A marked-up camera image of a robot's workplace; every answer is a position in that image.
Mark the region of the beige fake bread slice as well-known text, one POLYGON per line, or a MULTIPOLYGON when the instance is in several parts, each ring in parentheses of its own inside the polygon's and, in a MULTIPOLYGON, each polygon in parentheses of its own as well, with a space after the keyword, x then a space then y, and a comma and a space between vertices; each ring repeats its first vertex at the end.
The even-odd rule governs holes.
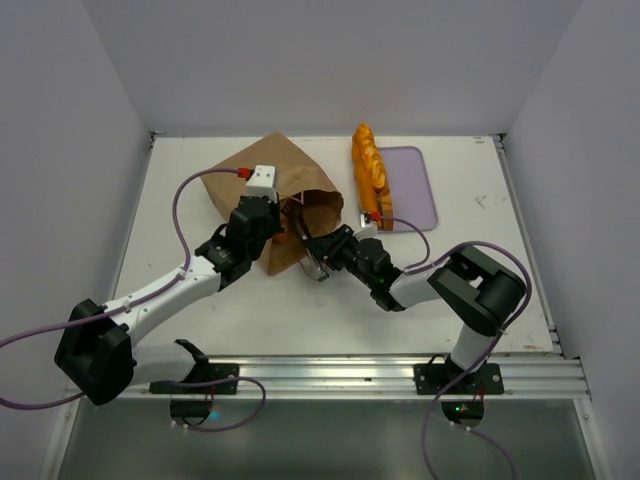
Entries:
POLYGON ((379 197, 380 209, 380 225, 384 231, 392 231, 394 227, 393 221, 393 202, 389 190, 381 191, 379 197))

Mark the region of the metal kitchen tongs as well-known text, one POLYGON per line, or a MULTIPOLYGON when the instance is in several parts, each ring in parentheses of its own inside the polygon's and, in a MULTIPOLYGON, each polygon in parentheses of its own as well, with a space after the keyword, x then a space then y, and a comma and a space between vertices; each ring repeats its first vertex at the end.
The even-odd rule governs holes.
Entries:
POLYGON ((304 248, 304 253, 305 253, 305 257, 304 257, 303 260, 300 261, 300 265, 301 265, 304 273, 310 278, 310 276, 308 275, 309 261, 308 261, 307 255, 308 255, 308 253, 311 253, 311 251, 307 249, 307 244, 306 244, 307 240, 310 238, 310 231, 309 231, 308 227, 306 226, 306 223, 304 221, 304 216, 302 215, 302 213, 300 211, 298 211, 298 212, 293 214, 292 224, 294 226, 294 229, 295 229, 295 232, 297 234, 297 237, 298 237, 302 247, 304 248))

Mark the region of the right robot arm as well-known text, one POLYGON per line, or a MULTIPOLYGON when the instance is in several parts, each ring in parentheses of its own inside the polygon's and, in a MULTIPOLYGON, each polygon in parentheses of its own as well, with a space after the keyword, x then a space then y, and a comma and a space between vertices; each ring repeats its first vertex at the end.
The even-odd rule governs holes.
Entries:
POLYGON ((480 382, 488 356, 532 296, 532 281, 522 262, 489 242, 463 242, 433 265, 405 271, 393 264, 380 239, 365 238, 346 225, 303 244, 322 267, 357 278, 385 311, 444 301, 463 327, 439 378, 461 393, 480 382))

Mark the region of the brown paper bag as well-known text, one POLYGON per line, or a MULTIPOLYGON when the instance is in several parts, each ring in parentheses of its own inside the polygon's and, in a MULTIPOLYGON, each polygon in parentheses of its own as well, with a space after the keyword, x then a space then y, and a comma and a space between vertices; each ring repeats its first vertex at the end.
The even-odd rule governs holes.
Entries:
MULTIPOLYGON (((276 168, 281 213, 300 211, 313 237, 329 234, 340 225, 344 206, 342 194, 323 168, 285 135, 279 132, 267 135, 218 166, 236 169, 256 165, 276 168)), ((289 227, 289 241, 284 244, 269 241, 258 260, 265 273, 271 276, 285 271, 305 256, 290 220, 289 227)))

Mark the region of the small orange fake bread roll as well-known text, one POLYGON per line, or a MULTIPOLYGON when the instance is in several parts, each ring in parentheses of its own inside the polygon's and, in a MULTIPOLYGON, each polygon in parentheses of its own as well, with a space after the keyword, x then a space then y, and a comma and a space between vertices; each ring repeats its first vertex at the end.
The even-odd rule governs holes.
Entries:
POLYGON ((280 214, 280 231, 272 237, 272 242, 275 244, 284 244, 289 241, 289 219, 284 214, 280 214))

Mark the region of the orange fake baguette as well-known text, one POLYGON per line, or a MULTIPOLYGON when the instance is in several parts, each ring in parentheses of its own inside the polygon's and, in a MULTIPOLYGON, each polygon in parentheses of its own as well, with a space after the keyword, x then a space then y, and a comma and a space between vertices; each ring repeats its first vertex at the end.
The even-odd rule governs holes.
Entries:
POLYGON ((354 155, 352 163, 360 210, 374 217, 380 217, 382 208, 379 193, 386 184, 386 174, 380 172, 378 168, 370 172, 360 155, 354 155))

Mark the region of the orange fake bread loaf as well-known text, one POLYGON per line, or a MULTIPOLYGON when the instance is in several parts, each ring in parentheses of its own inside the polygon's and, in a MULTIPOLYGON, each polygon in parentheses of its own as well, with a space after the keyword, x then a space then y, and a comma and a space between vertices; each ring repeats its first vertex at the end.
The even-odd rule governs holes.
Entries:
POLYGON ((386 167, 375 143, 373 131, 366 123, 361 123, 352 136, 351 156, 359 186, 364 186, 365 179, 368 179, 369 185, 377 193, 388 189, 386 167))

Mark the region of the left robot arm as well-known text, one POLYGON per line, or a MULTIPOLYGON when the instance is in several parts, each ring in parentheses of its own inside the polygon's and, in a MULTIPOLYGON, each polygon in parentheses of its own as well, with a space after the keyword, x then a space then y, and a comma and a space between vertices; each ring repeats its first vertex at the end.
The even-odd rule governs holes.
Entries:
POLYGON ((280 230, 278 200, 241 197, 228 222, 191 253, 186 266, 105 305, 90 299, 76 305, 55 364, 95 405, 137 384, 160 383, 189 393, 207 388, 215 377, 206 355, 191 342, 144 346, 141 341, 186 307, 244 276, 280 230))

